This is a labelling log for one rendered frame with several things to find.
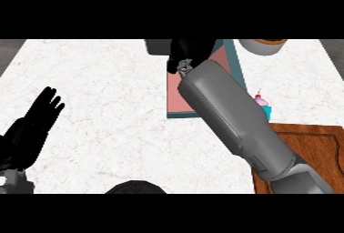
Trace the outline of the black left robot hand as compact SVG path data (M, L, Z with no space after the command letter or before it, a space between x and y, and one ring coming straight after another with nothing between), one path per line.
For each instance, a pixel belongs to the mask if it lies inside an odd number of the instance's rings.
M0 135L0 171L29 169L45 146L49 131L60 117L66 104L55 95L57 89L44 89L27 114Z

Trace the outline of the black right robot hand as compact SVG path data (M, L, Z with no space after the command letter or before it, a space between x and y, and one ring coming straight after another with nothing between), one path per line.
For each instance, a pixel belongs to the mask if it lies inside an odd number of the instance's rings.
M173 39L168 71L175 74L179 63L188 59L191 67L196 68L209 59L215 44L216 39Z

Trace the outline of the dark grey box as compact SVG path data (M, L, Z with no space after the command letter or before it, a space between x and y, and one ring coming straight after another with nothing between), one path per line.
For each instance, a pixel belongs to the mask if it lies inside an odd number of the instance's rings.
M147 51L153 56L172 54L172 39L145 39Z

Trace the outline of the brown wooden cutting board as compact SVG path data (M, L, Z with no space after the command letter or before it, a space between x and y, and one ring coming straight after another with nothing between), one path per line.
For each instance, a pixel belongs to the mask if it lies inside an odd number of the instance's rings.
M344 127L262 124L252 170L258 194L344 194Z

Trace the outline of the pink teal-rimmed placemat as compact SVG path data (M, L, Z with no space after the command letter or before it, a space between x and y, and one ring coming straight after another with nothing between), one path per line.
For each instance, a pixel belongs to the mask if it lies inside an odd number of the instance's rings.
M240 86L247 89L235 44L231 39L219 39L216 41L210 59L218 61L228 70ZM178 90L181 81L182 77L179 74L168 74L168 118L194 118L200 116L181 96Z

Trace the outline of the grey round pot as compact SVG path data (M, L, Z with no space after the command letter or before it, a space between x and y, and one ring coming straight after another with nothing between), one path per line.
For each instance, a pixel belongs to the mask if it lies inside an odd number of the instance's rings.
M253 54L271 56L281 50L287 43L287 39L241 39L240 43Z

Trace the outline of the pink cupcake in teal cup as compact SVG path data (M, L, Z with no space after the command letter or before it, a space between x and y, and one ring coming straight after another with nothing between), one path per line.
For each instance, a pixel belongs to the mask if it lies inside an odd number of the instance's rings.
M262 110L266 114L266 119L271 119L272 118L272 107L271 107L269 102L262 97L262 92L258 92L255 100L256 100L256 102L258 102L259 106L262 107Z

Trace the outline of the black round object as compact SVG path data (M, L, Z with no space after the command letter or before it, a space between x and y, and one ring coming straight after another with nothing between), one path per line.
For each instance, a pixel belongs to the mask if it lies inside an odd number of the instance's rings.
M108 191L108 194L165 194L163 188L145 180L131 180Z

